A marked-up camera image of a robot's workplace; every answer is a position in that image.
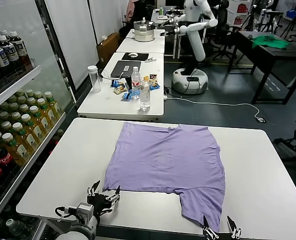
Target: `plastic water bottle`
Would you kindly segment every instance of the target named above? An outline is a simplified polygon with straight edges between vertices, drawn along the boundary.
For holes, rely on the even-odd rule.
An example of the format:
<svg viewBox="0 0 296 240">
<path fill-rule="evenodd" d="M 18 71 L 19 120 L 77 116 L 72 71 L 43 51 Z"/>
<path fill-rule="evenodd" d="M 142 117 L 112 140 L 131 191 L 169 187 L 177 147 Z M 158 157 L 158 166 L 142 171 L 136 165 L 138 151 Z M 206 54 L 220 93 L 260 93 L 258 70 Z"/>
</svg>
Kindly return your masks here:
<svg viewBox="0 0 296 240">
<path fill-rule="evenodd" d="M 140 79 L 139 69 L 137 66 L 133 67 L 132 79 L 132 98 L 137 99 L 140 95 Z"/>
<path fill-rule="evenodd" d="M 150 109 L 150 85 L 148 81 L 142 81 L 140 85 L 140 110 L 149 111 Z"/>
</svg>

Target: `white robot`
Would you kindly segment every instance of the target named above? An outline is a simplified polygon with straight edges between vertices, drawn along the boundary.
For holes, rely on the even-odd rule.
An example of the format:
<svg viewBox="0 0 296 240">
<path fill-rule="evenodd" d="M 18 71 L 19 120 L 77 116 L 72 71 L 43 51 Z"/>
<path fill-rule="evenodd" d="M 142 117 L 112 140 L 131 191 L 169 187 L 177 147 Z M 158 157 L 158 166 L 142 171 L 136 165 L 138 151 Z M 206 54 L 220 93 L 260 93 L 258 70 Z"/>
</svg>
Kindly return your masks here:
<svg viewBox="0 0 296 240">
<path fill-rule="evenodd" d="M 172 22 L 191 22 L 188 26 L 177 27 L 166 35 L 187 35 L 197 62 L 205 59 L 206 55 L 199 35 L 200 30 L 217 26 L 218 20 L 214 17 L 207 0 L 186 0 L 184 3 L 185 14 L 175 17 Z M 209 21 L 198 22 L 203 13 L 210 18 Z M 172 89 L 182 94 L 200 94 L 208 89 L 208 76 L 205 72 L 195 68 L 196 65 L 181 68 L 173 73 Z"/>
</svg>

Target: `coca-cola bottle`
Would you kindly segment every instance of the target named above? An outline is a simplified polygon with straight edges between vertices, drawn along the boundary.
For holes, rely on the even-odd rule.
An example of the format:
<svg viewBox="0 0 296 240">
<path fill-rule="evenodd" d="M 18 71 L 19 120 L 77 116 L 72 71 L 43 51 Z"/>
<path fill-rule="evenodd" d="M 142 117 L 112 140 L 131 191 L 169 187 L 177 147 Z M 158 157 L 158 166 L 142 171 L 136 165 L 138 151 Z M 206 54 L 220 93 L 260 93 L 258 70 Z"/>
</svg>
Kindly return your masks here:
<svg viewBox="0 0 296 240">
<path fill-rule="evenodd" d="M 3 174 L 5 176 L 8 176 L 11 172 L 15 174 L 16 166 L 17 164 L 11 154 L 5 147 L 0 146 L 0 167 L 3 170 Z"/>
</svg>

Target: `white shelf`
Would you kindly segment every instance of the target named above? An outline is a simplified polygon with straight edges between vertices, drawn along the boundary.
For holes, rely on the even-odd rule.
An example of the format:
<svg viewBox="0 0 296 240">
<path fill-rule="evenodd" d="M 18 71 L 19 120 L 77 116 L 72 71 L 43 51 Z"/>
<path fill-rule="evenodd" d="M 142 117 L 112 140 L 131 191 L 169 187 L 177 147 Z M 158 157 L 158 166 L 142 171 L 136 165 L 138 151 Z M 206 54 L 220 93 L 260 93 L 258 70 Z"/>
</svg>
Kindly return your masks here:
<svg viewBox="0 0 296 240">
<path fill-rule="evenodd" d="M 33 78 L 35 78 L 37 75 L 39 75 L 41 70 L 42 70 L 41 66 L 40 65 L 37 66 L 35 69 L 33 69 L 31 72 L 27 73 L 25 76 L 23 76 L 20 80 L 18 80 L 16 83 L 14 83 L 12 86 L 10 86 L 8 89 L 6 89 L 2 93 L 0 93 L 0 104 L 5 102 L 10 96 L 15 94 L 25 84 L 27 84 L 29 81 L 31 81 Z"/>
<path fill-rule="evenodd" d="M 46 145 L 49 143 L 53 135 L 56 133 L 58 128 L 60 127 L 61 123 L 63 120 L 66 118 L 66 113 L 64 112 L 63 115 L 60 117 L 60 119 L 57 121 L 57 123 L 54 125 L 50 133 L 46 136 L 44 141 L 41 143 L 39 148 L 35 151 L 35 153 L 32 155 L 30 160 L 22 166 L 21 172 L 19 173 L 18 177 L 14 180 L 12 186 L 8 189 L 7 193 L 3 197 L 3 199 L 0 202 L 0 213 L 2 212 L 3 208 L 5 205 L 8 203 L 9 199 L 12 197 L 13 193 L 16 191 L 24 177 L 27 175 L 29 172 L 30 168 L 34 164 L 34 162 L 38 159 L 39 155 L 42 153 Z"/>
</svg>

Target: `table leg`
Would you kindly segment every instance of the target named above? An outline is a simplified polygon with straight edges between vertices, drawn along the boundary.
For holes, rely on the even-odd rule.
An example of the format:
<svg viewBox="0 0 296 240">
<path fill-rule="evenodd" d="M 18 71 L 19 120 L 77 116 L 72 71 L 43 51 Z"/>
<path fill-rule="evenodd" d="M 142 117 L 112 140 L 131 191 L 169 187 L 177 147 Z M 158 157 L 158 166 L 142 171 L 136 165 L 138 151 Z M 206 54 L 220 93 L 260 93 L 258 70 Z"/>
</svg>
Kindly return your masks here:
<svg viewBox="0 0 296 240">
<path fill-rule="evenodd" d="M 250 72 L 251 75 L 253 74 L 253 72 L 255 71 L 255 69 L 256 69 L 256 65 L 254 64 L 254 65 L 252 66 L 252 69 L 251 69 L 251 72 Z"/>
<path fill-rule="evenodd" d="M 228 73 L 231 71 L 233 60 L 234 60 L 234 57 L 236 56 L 236 53 L 237 53 L 237 46 L 234 46 L 232 57 L 230 59 L 229 66 L 228 66 Z"/>
<path fill-rule="evenodd" d="M 263 75 L 263 77 L 262 77 L 262 79 L 261 79 L 261 82 L 260 82 L 260 84 L 259 84 L 259 86 L 258 86 L 258 88 L 257 88 L 257 91 L 256 91 L 256 93 L 254 94 L 254 97 L 253 97 L 253 99 L 252 99 L 252 101 L 251 101 L 252 104 L 255 104 L 255 103 L 257 102 L 257 99 L 258 99 L 258 97 L 259 97 L 259 95 L 260 95 L 260 93 L 261 93 L 261 91 L 262 91 L 262 89 L 263 89 L 263 87 L 264 87 L 264 84 L 266 83 L 266 81 L 267 81 L 267 79 L 268 79 L 269 73 L 270 73 L 270 71 L 266 72 L 266 73 Z"/>
<path fill-rule="evenodd" d="M 287 104 L 287 102 L 289 101 L 289 99 L 291 98 L 295 90 L 296 90 L 296 79 L 294 80 L 292 86 L 289 88 L 289 92 L 287 93 L 286 97 L 282 101 L 282 104 L 284 105 Z"/>
</svg>

